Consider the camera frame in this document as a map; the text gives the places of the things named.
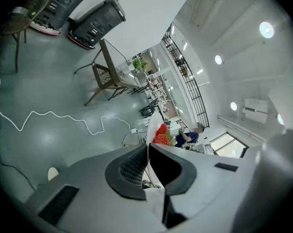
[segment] desk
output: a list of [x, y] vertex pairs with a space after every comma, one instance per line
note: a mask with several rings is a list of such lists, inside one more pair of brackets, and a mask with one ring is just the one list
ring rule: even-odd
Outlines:
[[105, 89], [115, 89], [114, 94], [108, 100], [123, 93], [127, 88], [137, 88], [138, 83], [129, 70], [126, 58], [112, 44], [103, 39], [99, 41], [101, 49], [88, 65], [78, 68], [74, 71], [92, 66], [94, 76], [98, 82], [99, 88], [92, 97], [85, 103], [87, 106], [99, 93]]

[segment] window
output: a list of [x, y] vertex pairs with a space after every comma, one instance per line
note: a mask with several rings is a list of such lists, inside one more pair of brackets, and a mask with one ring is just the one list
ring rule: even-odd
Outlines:
[[237, 140], [229, 133], [225, 133], [211, 142], [213, 151], [219, 156], [230, 158], [241, 158], [244, 148], [248, 148], [245, 144]]
[[184, 128], [185, 130], [188, 129], [186, 124], [181, 119], [177, 120], [176, 123], [180, 124], [181, 128]]

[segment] recessed light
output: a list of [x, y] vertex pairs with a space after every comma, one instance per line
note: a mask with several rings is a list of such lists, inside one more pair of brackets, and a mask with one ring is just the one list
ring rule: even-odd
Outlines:
[[220, 65], [222, 63], [222, 58], [219, 55], [215, 56], [215, 62]]
[[284, 125], [283, 120], [282, 120], [282, 117], [281, 117], [280, 114], [278, 114], [278, 116], [277, 116], [277, 120], [278, 120], [278, 122], [279, 122], [281, 125]]
[[238, 107], [237, 107], [237, 104], [235, 102], [231, 102], [230, 108], [232, 108], [233, 111], [236, 111]]
[[259, 31], [265, 38], [272, 38], [275, 33], [274, 28], [267, 21], [264, 21], [259, 25]]

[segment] potted plant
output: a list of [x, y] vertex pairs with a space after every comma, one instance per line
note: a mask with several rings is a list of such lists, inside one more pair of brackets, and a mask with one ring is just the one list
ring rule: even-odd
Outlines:
[[135, 72], [139, 70], [145, 72], [148, 63], [143, 58], [137, 58], [133, 60], [132, 64], [135, 67]]

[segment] grey floor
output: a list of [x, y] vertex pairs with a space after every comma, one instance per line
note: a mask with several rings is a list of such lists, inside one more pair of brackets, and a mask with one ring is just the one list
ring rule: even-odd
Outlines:
[[[16, 42], [12, 36], [0, 39], [0, 111], [21, 128], [31, 111], [70, 115], [84, 119], [90, 130], [101, 131], [100, 117], [112, 115], [142, 129], [138, 110], [148, 104], [144, 94], [123, 93], [111, 101], [113, 91], [104, 91], [88, 106], [97, 83], [91, 67], [73, 71], [92, 61], [95, 50], [85, 50], [61, 36], [27, 30], [27, 43], [21, 38], [19, 73], [15, 73]], [[22, 132], [0, 117], [0, 154], [17, 166], [35, 188], [47, 182], [50, 167], [61, 170], [93, 155], [122, 147], [128, 126], [117, 119], [103, 119], [105, 132], [92, 136], [82, 122], [53, 115], [32, 115]], [[0, 183], [11, 196], [25, 201], [33, 190], [13, 168], [0, 165]]]

